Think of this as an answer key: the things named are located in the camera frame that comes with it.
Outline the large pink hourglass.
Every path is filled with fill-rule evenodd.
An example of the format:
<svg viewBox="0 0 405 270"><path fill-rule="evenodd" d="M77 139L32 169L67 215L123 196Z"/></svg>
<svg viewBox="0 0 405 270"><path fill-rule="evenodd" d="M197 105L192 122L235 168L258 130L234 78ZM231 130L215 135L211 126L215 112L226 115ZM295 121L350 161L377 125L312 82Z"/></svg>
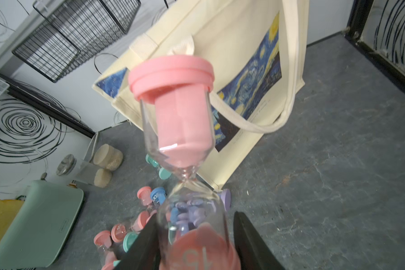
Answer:
<svg viewBox="0 0 405 270"><path fill-rule="evenodd" d="M216 142L211 63L188 55L155 58L135 67L128 83L141 107L148 154L178 179L155 215L160 269L240 269L224 203L196 177Z"/></svg>

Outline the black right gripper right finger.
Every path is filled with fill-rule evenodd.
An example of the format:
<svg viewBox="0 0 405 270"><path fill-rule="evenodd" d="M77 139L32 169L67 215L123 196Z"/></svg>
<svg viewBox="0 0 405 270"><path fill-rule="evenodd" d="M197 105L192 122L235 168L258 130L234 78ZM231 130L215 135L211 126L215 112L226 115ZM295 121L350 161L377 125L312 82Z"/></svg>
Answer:
<svg viewBox="0 0 405 270"><path fill-rule="evenodd" d="M234 243L242 270L285 270L243 212L234 214Z"/></svg>

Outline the canvas bag with starry print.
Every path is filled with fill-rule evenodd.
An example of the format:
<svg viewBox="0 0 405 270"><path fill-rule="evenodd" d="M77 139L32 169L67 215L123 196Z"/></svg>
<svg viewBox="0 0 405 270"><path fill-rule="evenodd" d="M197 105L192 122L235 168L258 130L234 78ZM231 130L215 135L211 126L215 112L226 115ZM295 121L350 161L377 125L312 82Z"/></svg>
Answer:
<svg viewBox="0 0 405 270"><path fill-rule="evenodd" d="M220 190L265 133L283 127L304 86L308 1L178 1L139 35L93 89L142 128L128 74L152 58L188 54L214 68L216 145L199 176Z"/></svg>

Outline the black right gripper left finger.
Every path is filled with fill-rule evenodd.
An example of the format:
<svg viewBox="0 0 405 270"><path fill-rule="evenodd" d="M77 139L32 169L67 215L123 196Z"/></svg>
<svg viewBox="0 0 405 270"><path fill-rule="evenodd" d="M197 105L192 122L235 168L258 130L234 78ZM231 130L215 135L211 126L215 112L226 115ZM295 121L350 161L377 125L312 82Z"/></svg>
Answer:
<svg viewBox="0 0 405 270"><path fill-rule="evenodd" d="M115 270L158 270L160 248L157 214L154 214Z"/></svg>

